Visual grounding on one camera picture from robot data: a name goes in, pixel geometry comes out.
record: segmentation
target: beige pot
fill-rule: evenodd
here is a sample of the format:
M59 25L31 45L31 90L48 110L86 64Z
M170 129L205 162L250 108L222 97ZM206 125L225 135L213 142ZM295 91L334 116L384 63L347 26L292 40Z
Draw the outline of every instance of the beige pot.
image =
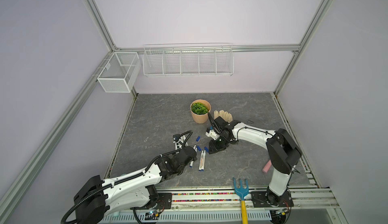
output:
M206 100L203 100L203 99L197 99L197 100L195 100L194 102L192 102L191 105L190 105L190 112L191 112L191 116L193 117L193 120L194 120L195 122L197 122L198 124L203 124L203 123L205 123L205 122L208 120L209 116L208 116L207 114L205 114L205 115L197 115L197 114L193 113L193 111L191 111L191 106L192 106L194 103L196 103L196 102L201 102L201 103L203 103L203 104L206 106L206 108L208 108L208 111L209 111L209 112L210 112L210 110L211 110L211 107L210 107L209 102L206 101Z

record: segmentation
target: beige glove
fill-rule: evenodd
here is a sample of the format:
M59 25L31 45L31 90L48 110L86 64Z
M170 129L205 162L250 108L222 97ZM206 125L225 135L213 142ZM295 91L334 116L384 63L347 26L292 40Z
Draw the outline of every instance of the beige glove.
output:
M214 119L216 119L218 116L221 116L221 118L223 118L223 120L227 121L227 122L232 122L233 120L233 117L230 113L228 113L228 111L224 111L224 110L220 110L219 112L217 110L214 111Z

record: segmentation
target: pink chalk stick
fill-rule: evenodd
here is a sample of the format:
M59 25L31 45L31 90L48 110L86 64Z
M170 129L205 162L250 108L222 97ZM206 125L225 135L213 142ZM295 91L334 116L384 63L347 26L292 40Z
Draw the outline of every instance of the pink chalk stick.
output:
M263 168L263 173L267 173L269 168L272 166L271 160L267 162L267 164Z

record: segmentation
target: teal object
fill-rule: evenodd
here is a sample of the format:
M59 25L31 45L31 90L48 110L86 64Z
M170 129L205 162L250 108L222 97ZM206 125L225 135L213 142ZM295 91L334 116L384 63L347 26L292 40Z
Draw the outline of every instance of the teal object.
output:
M243 181L241 179L239 180L240 180L240 188L237 188L236 179L233 177L234 192L236 192L236 194L240 196L241 200L244 200L244 197L249 193L248 180L245 179L246 188L243 187Z

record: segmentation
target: white mesh basket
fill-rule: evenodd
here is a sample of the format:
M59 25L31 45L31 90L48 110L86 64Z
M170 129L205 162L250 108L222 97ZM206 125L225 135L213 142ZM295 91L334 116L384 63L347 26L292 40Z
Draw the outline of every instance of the white mesh basket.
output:
M140 67L136 52L114 52L97 79L105 92L131 92Z
M145 76L232 75L232 47L200 49L148 49L144 51Z

